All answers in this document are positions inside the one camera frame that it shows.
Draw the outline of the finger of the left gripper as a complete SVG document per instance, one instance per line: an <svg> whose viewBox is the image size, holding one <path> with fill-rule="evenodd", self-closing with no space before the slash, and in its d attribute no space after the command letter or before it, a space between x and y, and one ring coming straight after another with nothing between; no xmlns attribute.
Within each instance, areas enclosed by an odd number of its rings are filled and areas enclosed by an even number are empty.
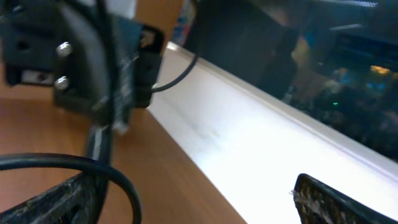
<svg viewBox="0 0 398 224"><path fill-rule="evenodd" d="M134 97L136 108L147 108L152 99L152 88L158 79L164 33L155 27L143 25L137 58L134 60Z"/></svg>

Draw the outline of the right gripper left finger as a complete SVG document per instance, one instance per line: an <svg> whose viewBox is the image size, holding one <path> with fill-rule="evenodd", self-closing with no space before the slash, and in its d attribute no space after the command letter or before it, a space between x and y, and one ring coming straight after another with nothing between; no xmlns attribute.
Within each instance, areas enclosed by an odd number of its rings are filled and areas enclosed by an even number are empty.
<svg viewBox="0 0 398 224"><path fill-rule="evenodd" d="M1 224L97 223L108 180L80 173L1 212Z"/></svg>

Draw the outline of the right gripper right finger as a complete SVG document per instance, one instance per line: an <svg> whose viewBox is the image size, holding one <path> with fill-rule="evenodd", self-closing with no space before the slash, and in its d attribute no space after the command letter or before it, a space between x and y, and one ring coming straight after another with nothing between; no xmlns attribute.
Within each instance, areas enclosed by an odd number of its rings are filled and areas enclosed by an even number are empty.
<svg viewBox="0 0 398 224"><path fill-rule="evenodd" d="M292 195L303 224L397 224L308 174L298 175Z"/></svg>

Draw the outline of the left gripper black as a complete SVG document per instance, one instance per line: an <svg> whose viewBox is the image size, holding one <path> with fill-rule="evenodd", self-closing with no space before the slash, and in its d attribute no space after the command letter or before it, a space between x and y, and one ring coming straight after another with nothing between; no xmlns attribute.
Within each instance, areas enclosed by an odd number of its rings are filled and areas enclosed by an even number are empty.
<svg viewBox="0 0 398 224"><path fill-rule="evenodd" d="M64 28L60 43L57 26ZM135 63L143 24L105 6L55 0L1 1L1 53L10 86L28 71L55 70L54 102L95 124L128 124L135 105Z"/></svg>

